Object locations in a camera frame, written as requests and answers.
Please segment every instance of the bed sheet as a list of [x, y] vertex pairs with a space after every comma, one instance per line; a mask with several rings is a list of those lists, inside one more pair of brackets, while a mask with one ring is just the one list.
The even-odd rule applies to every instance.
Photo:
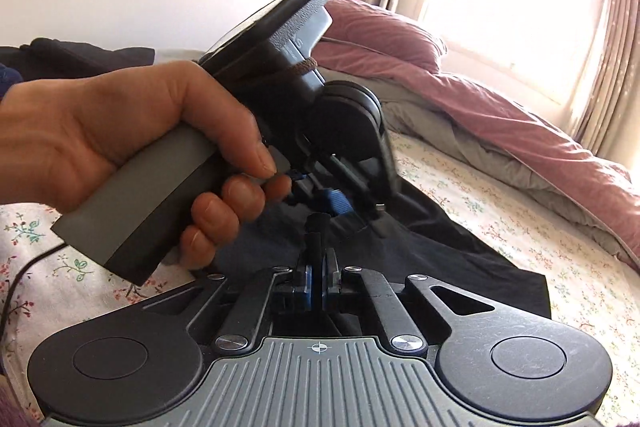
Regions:
[[543, 273], [552, 318], [607, 349], [613, 380], [597, 418], [611, 427], [640, 419], [638, 274], [514, 188], [418, 140], [393, 142], [402, 177], [513, 264]]
[[[437, 201], [452, 219], [517, 266], [547, 277], [552, 315], [586, 331], [614, 366], [598, 418], [607, 427], [640, 417], [640, 277], [568, 222], [527, 196], [409, 137], [393, 135], [401, 175]], [[49, 230], [58, 214], [37, 204], [0, 206], [0, 297], [24, 263], [59, 239]], [[161, 266], [142, 287], [103, 270], [67, 248], [30, 270], [12, 303], [2, 346], [8, 377], [23, 406], [40, 411], [26, 384], [33, 349], [69, 325], [162, 293], [190, 280]]]

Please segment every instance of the pillow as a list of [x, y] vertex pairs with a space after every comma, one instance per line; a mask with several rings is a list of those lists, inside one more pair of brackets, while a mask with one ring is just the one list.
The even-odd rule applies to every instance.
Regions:
[[440, 72], [445, 43], [416, 21], [359, 0], [329, 0], [334, 20], [324, 36], [350, 42], [411, 63], [431, 74]]

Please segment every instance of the black cable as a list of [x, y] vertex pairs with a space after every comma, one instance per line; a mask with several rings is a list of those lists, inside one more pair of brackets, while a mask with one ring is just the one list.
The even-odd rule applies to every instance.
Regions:
[[4, 306], [2, 306], [2, 315], [0, 315], [0, 346], [2, 345], [2, 341], [4, 339], [4, 330], [6, 329], [7, 322], [9, 321], [9, 311], [11, 310], [11, 301], [14, 299], [14, 293], [16, 288], [18, 287], [18, 284], [20, 283], [20, 280], [22, 279], [22, 277], [24, 277], [24, 274], [26, 274], [34, 264], [39, 263], [39, 261], [42, 261], [43, 259], [46, 259], [50, 255], [55, 254], [57, 251], [62, 250], [66, 246], [67, 246], [66, 243], [61, 243], [60, 245], [57, 245], [56, 247], [53, 247], [53, 248], [49, 248], [49, 250], [47, 250], [46, 252], [41, 253], [40, 255], [37, 255], [36, 257], [31, 259], [27, 264], [25, 264], [22, 267], [22, 269], [18, 272], [18, 274], [15, 276], [14, 281], [11, 283], [11, 286], [9, 286], [9, 291], [7, 292], [6, 299], [4, 300]]

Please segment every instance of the gray ridged plate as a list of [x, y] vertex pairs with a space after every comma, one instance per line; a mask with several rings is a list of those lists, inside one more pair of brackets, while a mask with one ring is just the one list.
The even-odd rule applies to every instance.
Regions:
[[[489, 427], [451, 399], [422, 360], [374, 339], [266, 339], [245, 357], [215, 362], [175, 409], [136, 427]], [[595, 427], [585, 417], [566, 425]], [[67, 427], [48, 419], [43, 427]]]

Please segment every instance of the metal screw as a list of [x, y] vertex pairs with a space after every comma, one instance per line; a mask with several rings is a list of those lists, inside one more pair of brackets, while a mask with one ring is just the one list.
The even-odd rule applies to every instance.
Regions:
[[216, 338], [216, 346], [225, 351], [238, 351], [248, 344], [249, 341], [242, 335], [222, 335]]
[[391, 345], [400, 351], [415, 351], [424, 346], [424, 342], [415, 335], [398, 335], [391, 339]]

